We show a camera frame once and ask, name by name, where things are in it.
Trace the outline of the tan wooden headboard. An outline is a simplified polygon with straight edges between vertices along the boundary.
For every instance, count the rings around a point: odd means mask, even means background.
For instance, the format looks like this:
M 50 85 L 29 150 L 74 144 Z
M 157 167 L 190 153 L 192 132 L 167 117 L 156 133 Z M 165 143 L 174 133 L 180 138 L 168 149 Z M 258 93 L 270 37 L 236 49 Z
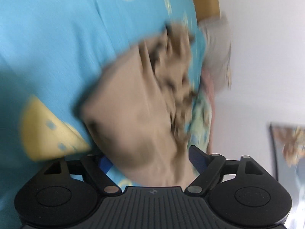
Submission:
M 197 22 L 220 17 L 219 0 L 193 0 Z

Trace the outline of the framed wall picture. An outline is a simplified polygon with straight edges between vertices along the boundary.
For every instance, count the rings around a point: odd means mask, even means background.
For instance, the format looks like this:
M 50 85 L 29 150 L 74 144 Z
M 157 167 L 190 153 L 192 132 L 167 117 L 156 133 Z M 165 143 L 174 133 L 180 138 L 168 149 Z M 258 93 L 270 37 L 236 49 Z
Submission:
M 270 125 L 274 176 L 292 198 L 286 228 L 304 228 L 304 126 Z

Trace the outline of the pink fluffy blanket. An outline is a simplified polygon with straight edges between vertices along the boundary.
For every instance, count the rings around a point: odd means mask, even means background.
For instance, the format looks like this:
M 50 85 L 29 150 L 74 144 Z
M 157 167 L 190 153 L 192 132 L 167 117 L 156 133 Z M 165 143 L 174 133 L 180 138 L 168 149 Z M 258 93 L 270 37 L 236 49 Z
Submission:
M 208 144 L 208 147 L 207 147 L 207 153 L 211 154 L 213 152 L 213 130 L 214 130 L 214 121 L 215 121 L 215 101 L 214 101 L 214 84 L 213 84 L 211 75 L 206 68 L 202 68 L 201 81 L 202 81 L 202 85 L 203 85 L 203 90 L 206 93 L 206 96 L 209 100 L 209 103 L 211 105 L 211 111 L 212 111 L 209 144 Z

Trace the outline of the green cartoon fleece blanket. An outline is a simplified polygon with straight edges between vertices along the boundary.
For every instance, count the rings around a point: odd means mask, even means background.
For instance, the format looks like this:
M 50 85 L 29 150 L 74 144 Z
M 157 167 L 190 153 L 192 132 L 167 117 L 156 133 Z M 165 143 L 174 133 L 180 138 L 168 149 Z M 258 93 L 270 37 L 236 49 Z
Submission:
M 200 89 L 195 98 L 192 119 L 188 127 L 188 148 L 192 145 L 207 153 L 210 141 L 213 111 L 204 90 Z

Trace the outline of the tan t-shirt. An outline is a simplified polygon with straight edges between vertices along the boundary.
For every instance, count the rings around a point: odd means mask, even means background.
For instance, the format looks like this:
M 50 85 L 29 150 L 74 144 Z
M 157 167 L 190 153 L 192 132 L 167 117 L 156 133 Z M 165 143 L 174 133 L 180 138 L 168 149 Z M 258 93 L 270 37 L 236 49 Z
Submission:
M 92 139 L 128 179 L 180 186 L 194 179 L 188 157 L 193 35 L 172 23 L 104 68 L 79 105 Z

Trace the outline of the grey pillow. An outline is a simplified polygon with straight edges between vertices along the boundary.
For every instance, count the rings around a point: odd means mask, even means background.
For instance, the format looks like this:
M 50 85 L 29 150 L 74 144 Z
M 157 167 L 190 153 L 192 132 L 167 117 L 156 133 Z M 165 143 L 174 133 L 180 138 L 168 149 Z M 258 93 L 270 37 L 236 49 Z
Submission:
M 232 84 L 231 72 L 231 29 L 225 14 L 202 20 L 198 28 L 206 40 L 206 50 L 203 67 L 207 69 L 213 82 L 214 91 L 219 93 L 230 89 Z

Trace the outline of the teal smiley bed sheet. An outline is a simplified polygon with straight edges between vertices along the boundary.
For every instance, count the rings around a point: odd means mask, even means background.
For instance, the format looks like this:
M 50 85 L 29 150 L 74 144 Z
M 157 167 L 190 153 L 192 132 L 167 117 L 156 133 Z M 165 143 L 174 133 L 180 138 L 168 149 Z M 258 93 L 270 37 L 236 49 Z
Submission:
M 189 68 L 200 83 L 205 39 L 193 0 L 1 0 L 1 228 L 20 228 L 14 208 L 19 189 L 41 168 L 24 150 L 25 108 L 49 112 L 37 145 L 61 153 L 89 151 L 94 143 L 74 112 L 103 67 L 141 39 L 178 22 L 195 36 Z

